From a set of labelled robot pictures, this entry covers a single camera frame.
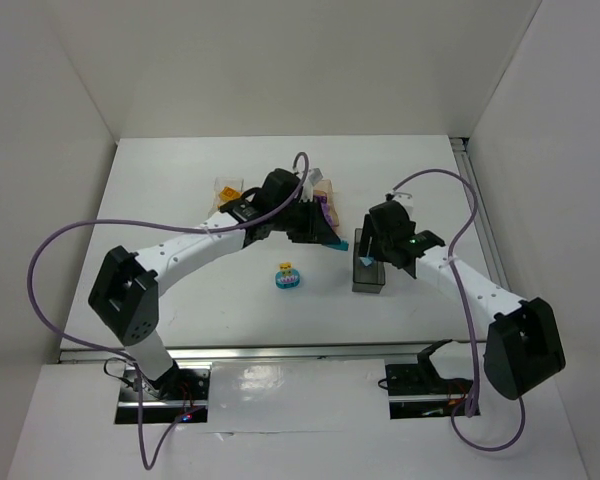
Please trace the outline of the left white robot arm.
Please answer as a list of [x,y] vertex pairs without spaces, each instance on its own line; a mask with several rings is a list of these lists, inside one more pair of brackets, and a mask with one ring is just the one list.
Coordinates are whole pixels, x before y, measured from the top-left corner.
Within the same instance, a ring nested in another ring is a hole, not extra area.
[[308,177],[284,169],[269,173],[222,205],[193,232],[130,252],[110,250],[88,304],[133,358],[144,380],[165,396],[185,383],[157,333],[159,300],[172,286],[205,265],[283,232],[293,243],[346,249],[315,197]]

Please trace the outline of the yellow rounded lego brick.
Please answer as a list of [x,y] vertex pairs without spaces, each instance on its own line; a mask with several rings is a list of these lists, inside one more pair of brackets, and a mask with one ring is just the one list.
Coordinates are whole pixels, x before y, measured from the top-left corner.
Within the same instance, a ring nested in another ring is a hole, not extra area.
[[241,197],[242,193],[238,190],[235,190],[229,186],[225,186],[218,194],[218,198],[222,202],[229,202]]

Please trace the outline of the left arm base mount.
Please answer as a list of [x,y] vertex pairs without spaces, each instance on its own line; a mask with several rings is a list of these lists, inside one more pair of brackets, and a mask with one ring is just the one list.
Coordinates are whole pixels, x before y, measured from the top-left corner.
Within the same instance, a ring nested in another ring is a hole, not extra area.
[[[180,365],[184,381],[169,393],[159,393],[143,382],[143,422],[169,424],[182,415],[181,423],[198,424],[208,420],[208,398],[211,380],[209,363]],[[114,423],[136,425],[138,420],[139,390],[135,369],[128,365],[120,374],[112,374],[120,382]]]

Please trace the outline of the teal lego brick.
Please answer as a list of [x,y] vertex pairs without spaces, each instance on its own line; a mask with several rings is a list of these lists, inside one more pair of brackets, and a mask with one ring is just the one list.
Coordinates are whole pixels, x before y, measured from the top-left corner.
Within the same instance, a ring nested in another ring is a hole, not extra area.
[[328,244],[327,247],[338,251],[347,251],[349,243],[346,240],[340,240],[338,243]]

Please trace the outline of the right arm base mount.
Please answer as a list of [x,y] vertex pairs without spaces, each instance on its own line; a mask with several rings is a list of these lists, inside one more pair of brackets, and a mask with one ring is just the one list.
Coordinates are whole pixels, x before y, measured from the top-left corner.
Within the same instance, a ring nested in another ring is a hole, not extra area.
[[431,358],[451,340],[435,342],[416,354],[410,362],[385,365],[385,377],[377,386],[388,395],[391,420],[450,417],[464,403],[473,386],[469,378],[443,378]]

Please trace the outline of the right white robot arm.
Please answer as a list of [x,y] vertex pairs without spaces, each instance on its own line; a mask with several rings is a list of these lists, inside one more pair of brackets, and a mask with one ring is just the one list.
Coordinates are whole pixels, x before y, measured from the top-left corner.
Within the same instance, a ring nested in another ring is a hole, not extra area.
[[486,334],[486,378],[503,397],[516,400],[565,368],[549,303],[539,297],[525,300],[501,288],[451,254],[439,236],[417,232],[408,209],[398,201],[385,201],[365,215],[360,249],[453,301],[467,301],[473,325]]

